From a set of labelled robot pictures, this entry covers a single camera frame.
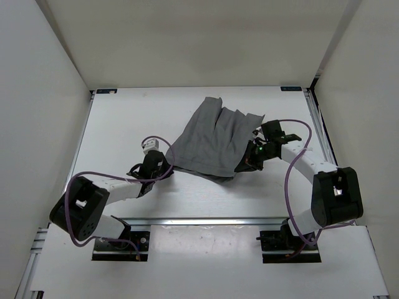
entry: gray cloth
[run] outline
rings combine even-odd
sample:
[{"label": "gray cloth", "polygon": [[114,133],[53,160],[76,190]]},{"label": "gray cloth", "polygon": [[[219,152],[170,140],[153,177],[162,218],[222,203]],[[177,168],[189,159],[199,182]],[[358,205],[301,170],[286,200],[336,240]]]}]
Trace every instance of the gray cloth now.
[{"label": "gray cloth", "polygon": [[[222,108],[221,98],[206,97],[172,144],[175,166],[210,175],[206,176],[210,179],[233,177],[252,131],[262,124],[263,117]],[[172,162],[170,150],[166,159]]]}]

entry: white platform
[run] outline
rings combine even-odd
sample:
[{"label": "white platform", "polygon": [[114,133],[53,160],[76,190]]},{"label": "white platform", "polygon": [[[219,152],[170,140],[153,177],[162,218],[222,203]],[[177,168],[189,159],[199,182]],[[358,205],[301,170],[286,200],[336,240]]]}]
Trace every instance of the white platform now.
[{"label": "white platform", "polygon": [[[279,87],[120,89],[95,96],[74,172],[123,175],[143,159],[144,137],[159,135],[173,142],[205,96],[222,97],[225,106],[244,113],[265,113],[265,121],[296,118],[313,127],[304,94],[281,92]],[[283,129],[307,137],[300,124],[285,123]],[[322,155],[316,137],[310,145]],[[264,171],[239,174],[227,185],[176,172],[143,198],[111,204],[105,213],[141,218],[286,217],[282,188],[286,169],[282,161],[268,161]],[[309,208],[310,194],[309,182],[294,171],[290,180],[294,212]],[[254,240],[257,227],[232,228],[237,233],[227,236],[220,227],[208,228],[216,247],[198,230],[194,242],[193,231],[185,229],[190,228],[180,227],[169,235],[162,227],[152,227],[148,262],[93,262],[92,245],[74,247],[65,232],[51,225],[32,290],[43,290],[45,299],[371,299],[388,294],[365,227],[324,232],[319,240],[322,263],[285,265],[262,264],[260,244]],[[229,248],[227,243],[237,244],[237,234],[244,232],[253,241],[239,238],[248,246]],[[220,255],[224,252],[220,240],[226,244],[226,255]],[[169,242],[180,246],[174,252]]]},{"label": "white platform", "polygon": [[[80,147],[75,173],[92,170],[123,176],[141,163],[142,139],[158,135],[173,142],[206,96],[221,97],[223,104],[244,113],[265,114],[264,121],[298,118],[314,129],[304,94],[282,92],[279,87],[128,88],[94,98]],[[286,133],[307,138],[307,128],[283,123]],[[316,135],[310,142],[322,156]],[[274,159],[264,171],[241,173],[218,185],[176,172],[155,184],[145,197],[117,202],[106,214],[120,217],[286,217],[283,182],[287,163]],[[292,172],[290,190],[295,212],[310,206],[311,185]]]}]

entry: wire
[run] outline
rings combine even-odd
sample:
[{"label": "wire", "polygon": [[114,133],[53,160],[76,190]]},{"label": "wire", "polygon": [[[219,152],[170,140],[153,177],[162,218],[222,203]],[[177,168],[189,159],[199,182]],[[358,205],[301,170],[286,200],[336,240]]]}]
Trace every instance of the wire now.
[{"label": "wire", "polygon": [[123,240],[123,239],[112,239],[112,238],[103,238],[101,236],[92,236],[90,238],[88,238],[85,242],[83,243],[78,243],[77,239],[75,238],[74,232],[72,230],[72,223],[70,221],[70,212],[69,212],[69,193],[70,193],[70,187],[72,185],[72,183],[74,182],[74,180],[79,177],[79,176],[83,176],[85,174],[91,174],[91,175],[95,175],[95,176],[102,176],[104,178],[110,178],[110,179],[116,179],[118,181],[127,181],[130,183],[153,183],[156,181],[160,181],[163,178],[165,178],[173,169],[173,165],[175,164],[175,152],[173,151],[172,145],[170,145],[169,142],[167,142],[167,140],[163,139],[162,137],[159,136],[149,136],[146,137],[143,141],[142,144],[150,139],[150,138],[157,138],[159,140],[162,140],[163,142],[165,142],[168,146],[169,149],[172,153],[172,157],[173,157],[173,161],[170,164],[170,167],[168,168],[168,170],[159,178],[155,178],[155,179],[128,179],[128,178],[121,178],[119,176],[112,176],[111,174],[104,174],[104,173],[98,173],[95,171],[82,171],[81,173],[77,173],[74,176],[71,177],[70,181],[68,182],[67,185],[67,189],[65,191],[65,201],[64,201],[64,206],[65,206],[65,221],[67,223],[67,230],[68,233],[70,235],[70,239],[72,240],[72,243],[74,243],[77,247],[83,247],[86,246],[91,240],[93,239],[102,239],[102,240],[106,240],[108,242],[126,242],[129,243],[136,251],[136,255],[138,257],[138,260],[140,260],[140,254],[138,252],[137,246],[136,244],[134,244],[131,240]]},{"label": "wire", "polygon": [[[304,236],[304,235],[300,232],[300,230],[299,230],[299,227],[298,227],[298,225],[297,225],[297,223],[296,223],[296,221],[295,221],[295,219],[294,219],[294,214],[292,213],[291,205],[290,205],[290,203],[289,203],[289,193],[288,193],[289,175],[290,175],[291,170],[292,170],[292,168],[294,167],[295,163],[296,163],[296,162],[300,159],[300,157],[302,157],[302,156],[304,155],[304,153],[306,152],[306,149],[307,149],[307,147],[308,147],[308,145],[309,145],[309,143],[310,143],[310,139],[312,138],[312,128],[311,128],[306,122],[304,122],[304,121],[302,121],[302,120],[293,120],[293,119],[280,120],[280,122],[282,122],[282,121],[289,121],[289,122],[295,122],[295,123],[302,123],[303,125],[305,125],[305,126],[307,127],[307,129],[308,129],[308,131],[309,131],[309,135],[308,135],[307,140],[306,140],[306,142],[305,142],[304,148],[303,148],[302,151],[300,151],[300,153],[292,160],[292,162],[291,162],[290,165],[288,166],[288,169],[287,169],[287,172],[286,172],[286,177],[284,178],[284,197],[285,197],[285,199],[286,199],[286,206],[287,206],[288,215],[289,215],[289,218],[290,218],[290,220],[291,220],[291,222],[292,222],[292,225],[293,225],[294,228],[295,228],[295,231],[297,232],[298,236],[300,237],[300,239],[301,239],[301,240],[303,241],[303,243],[304,243],[304,245],[302,246],[302,249],[300,249],[298,253],[297,253],[297,252],[294,252],[294,253],[292,254],[292,255],[294,255],[294,254],[298,255],[298,254],[300,254],[300,253],[303,251],[303,249],[305,248],[306,245],[314,246],[314,245],[317,243],[317,241],[318,241],[318,239],[319,239],[319,237],[320,237],[320,234],[321,234],[321,232],[322,232],[322,230],[323,230],[323,229],[320,229],[320,230],[318,231],[318,233],[317,233],[317,235],[316,235],[316,237],[314,238],[313,241],[310,241],[310,239],[309,239],[309,240],[306,239],[305,236]],[[355,221],[353,220],[353,221],[350,221],[350,222],[348,222],[348,223],[337,224],[337,225],[334,225],[334,226],[325,227],[324,229],[335,229],[335,228],[338,228],[338,227],[345,227],[345,226],[348,226],[348,225],[353,224],[354,222],[355,222]]]}]

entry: black label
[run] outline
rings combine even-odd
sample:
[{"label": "black label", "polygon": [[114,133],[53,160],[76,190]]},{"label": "black label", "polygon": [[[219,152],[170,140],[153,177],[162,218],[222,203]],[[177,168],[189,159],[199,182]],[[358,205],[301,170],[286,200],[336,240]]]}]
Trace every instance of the black label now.
[{"label": "black label", "polygon": [[116,88],[112,89],[97,89],[96,93],[116,93],[118,90]]},{"label": "black label", "polygon": [[300,86],[282,86],[281,91],[282,92],[301,92],[302,87],[300,87]]}]

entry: white wall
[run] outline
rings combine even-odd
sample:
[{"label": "white wall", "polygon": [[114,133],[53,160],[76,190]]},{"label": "white wall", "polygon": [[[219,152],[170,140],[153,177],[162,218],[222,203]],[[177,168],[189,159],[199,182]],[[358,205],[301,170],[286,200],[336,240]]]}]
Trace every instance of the white wall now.
[{"label": "white wall", "polygon": [[62,193],[89,98],[34,0],[0,0],[0,298]]},{"label": "white wall", "polygon": [[47,2],[95,89],[308,87],[348,0]]},{"label": "white wall", "polygon": [[399,298],[398,86],[399,1],[363,0],[316,94],[339,164],[357,170],[362,223],[393,298]]}]

